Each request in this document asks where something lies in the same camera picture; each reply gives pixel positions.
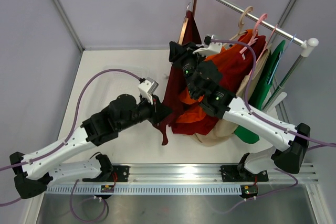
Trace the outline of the wooden hanger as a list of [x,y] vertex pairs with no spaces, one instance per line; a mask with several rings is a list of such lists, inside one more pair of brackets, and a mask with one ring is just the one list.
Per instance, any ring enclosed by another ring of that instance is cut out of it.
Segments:
[[191,2],[189,2],[188,5],[187,5],[187,7],[186,7],[186,14],[184,16],[184,20],[183,20],[183,23],[182,23],[180,36],[179,36],[179,39],[178,39],[178,44],[180,44],[180,45],[183,43],[183,40],[184,40],[184,36],[185,36],[187,24],[188,24],[187,13],[190,11],[190,5],[191,5]]

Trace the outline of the orange t shirt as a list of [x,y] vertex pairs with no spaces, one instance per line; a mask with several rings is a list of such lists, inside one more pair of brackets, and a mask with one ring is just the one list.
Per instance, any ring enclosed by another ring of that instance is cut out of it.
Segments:
[[[237,94],[241,94],[245,90],[253,67],[253,56],[249,49],[245,51],[246,59],[242,59],[239,51],[243,47],[242,45],[234,44],[229,49],[223,48],[219,54],[208,56],[205,59],[206,61],[212,61],[222,74],[219,84]],[[191,99],[186,89],[178,95],[178,98],[185,106],[185,109],[177,118],[177,123],[194,123],[208,119],[206,113],[199,106],[202,98],[197,101]]]

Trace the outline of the maroon t shirt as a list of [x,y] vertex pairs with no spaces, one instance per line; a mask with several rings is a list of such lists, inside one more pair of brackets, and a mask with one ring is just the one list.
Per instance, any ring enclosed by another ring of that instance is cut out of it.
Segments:
[[[194,20],[193,12],[189,11],[187,13],[187,17],[188,24],[182,45],[188,42],[201,44],[202,41],[197,29],[196,22]],[[171,126],[175,122],[175,120],[183,113],[183,106],[178,98],[178,95],[184,90],[184,88],[186,88],[186,82],[182,70],[176,69],[172,66],[170,69],[170,74],[162,103],[170,107],[173,112],[158,126],[155,126],[155,128],[162,133],[162,146],[167,145],[169,142],[166,134],[166,127]]]

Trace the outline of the red t shirt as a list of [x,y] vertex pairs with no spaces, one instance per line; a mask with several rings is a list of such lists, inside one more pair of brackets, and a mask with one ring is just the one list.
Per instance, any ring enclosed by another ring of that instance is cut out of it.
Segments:
[[[241,85],[244,77],[247,76],[253,66],[253,56],[247,49],[243,53],[242,45],[233,45],[229,49],[223,49],[221,53],[207,58],[217,66],[223,75],[219,84],[231,91],[236,92]],[[202,98],[198,100],[191,99],[188,89],[182,90],[178,99],[185,106],[183,113],[171,123],[174,134],[193,135],[195,133],[208,134],[219,121],[218,118],[207,115],[199,106]]]

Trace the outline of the pink plastic hanger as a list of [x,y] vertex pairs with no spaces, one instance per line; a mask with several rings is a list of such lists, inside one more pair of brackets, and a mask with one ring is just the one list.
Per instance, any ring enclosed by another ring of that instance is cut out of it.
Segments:
[[[255,26],[254,26],[254,28],[253,28],[253,30],[252,30],[252,36],[251,36],[249,42],[247,42],[247,44],[248,44],[249,46],[252,46],[252,45],[258,40],[258,37],[257,37],[258,32],[259,32],[258,27],[259,27],[259,25],[261,24],[261,22],[262,22],[263,20],[267,19],[267,17],[268,17],[268,14],[267,14],[267,13],[264,13],[264,14],[261,15],[261,17],[260,17],[260,18],[258,19],[258,21],[256,22],[256,24],[255,24]],[[246,59],[246,57],[245,57],[245,51],[246,51],[246,50],[247,50],[247,48],[244,47],[244,48],[242,48],[242,49],[239,51],[239,53],[241,54],[243,60]]]

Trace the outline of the beige plastic hanger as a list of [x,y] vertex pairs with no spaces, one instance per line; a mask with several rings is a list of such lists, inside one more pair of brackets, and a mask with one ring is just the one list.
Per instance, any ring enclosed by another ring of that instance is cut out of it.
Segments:
[[238,32],[236,35],[234,35],[230,40],[236,40],[236,39],[239,39],[240,36],[244,35],[246,32],[244,30],[244,18],[246,17],[246,15],[248,13],[251,13],[252,11],[254,10],[254,7],[253,6],[248,6],[244,11],[243,13],[241,14],[240,18],[239,18],[239,21],[238,21]]

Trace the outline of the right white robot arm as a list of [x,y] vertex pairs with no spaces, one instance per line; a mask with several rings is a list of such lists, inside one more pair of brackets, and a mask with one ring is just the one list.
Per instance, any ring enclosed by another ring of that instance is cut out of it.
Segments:
[[180,45],[174,41],[169,47],[170,63],[183,71],[190,97],[201,99],[199,105],[207,115],[242,126],[272,144],[266,150],[244,154],[237,170],[227,172],[232,179],[254,180],[257,174],[277,168],[290,174],[300,172],[309,146],[308,125],[276,120],[223,88],[219,84],[222,74],[205,59],[205,48],[193,42]]

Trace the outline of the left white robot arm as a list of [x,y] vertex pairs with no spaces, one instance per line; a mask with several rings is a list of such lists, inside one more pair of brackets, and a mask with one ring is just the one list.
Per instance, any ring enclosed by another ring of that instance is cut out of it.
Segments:
[[114,140],[119,133],[143,121],[161,123],[173,110],[161,103],[157,96],[149,102],[122,94],[92,115],[74,130],[69,138],[58,140],[30,154],[15,152],[10,163],[15,173],[15,188],[22,199],[33,198],[53,185],[81,180],[106,182],[113,174],[113,166],[106,154],[98,154],[87,161],[66,161],[87,150]]

